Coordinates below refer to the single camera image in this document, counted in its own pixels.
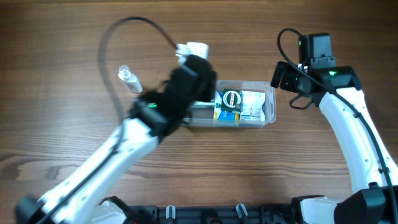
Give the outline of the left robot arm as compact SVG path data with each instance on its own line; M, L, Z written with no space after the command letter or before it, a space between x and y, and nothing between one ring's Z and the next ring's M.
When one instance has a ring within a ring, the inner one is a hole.
M216 72L197 55L172 71L162 92L138 97L111 137L71 176L36 199L25 196L14 209L17 223L86 223L96 204L140 158L176 131L196 101L214 97Z

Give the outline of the white red medicine box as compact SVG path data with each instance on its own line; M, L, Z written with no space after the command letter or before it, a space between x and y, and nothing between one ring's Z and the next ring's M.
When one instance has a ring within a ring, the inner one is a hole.
M191 108L192 109L202 109L202 108L214 108L215 103L213 101L211 102L202 102L202 101L196 101L194 104L192 104Z

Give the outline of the blue yellow VapoDrops box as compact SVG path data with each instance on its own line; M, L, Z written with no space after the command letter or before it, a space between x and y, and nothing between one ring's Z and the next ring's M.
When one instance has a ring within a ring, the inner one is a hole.
M223 94L221 91L215 91L215 99L214 99L214 120L228 120L228 121L237 121L239 120L239 115L234 114L221 109L222 105L222 97Z

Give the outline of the dark green round-label box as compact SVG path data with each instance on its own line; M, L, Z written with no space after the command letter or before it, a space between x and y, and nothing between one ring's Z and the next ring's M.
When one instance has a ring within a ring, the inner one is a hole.
M225 88L221 97L221 109L229 113L240 114L243 102L243 93L241 90Z

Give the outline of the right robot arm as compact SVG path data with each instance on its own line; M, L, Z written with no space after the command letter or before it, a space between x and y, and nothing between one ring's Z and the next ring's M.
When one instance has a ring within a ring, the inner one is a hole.
M397 223L397 164L369 115L350 66L335 65L328 33L298 35L299 63L285 52L271 85L306 97L332 127L348 166L353 194L343 201L296 197L299 223Z

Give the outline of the clear plastic container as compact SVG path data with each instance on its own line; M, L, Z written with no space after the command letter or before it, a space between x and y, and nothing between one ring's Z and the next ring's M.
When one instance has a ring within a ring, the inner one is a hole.
M264 92L265 99L265 121L249 121L239 120L214 120L214 108L192 109L192 115L185 118L189 126L203 126L203 127L239 127L239 128L262 128L266 124L274 122L276 119L275 112L275 91L271 87L270 82L265 81L244 81L244 80L218 80L216 82L216 91L221 91L225 88L243 91Z

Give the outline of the white Beiersdorf plaster box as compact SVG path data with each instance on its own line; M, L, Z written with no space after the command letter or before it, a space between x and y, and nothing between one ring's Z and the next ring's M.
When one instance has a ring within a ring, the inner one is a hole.
M240 120L265 121L264 92L243 91Z

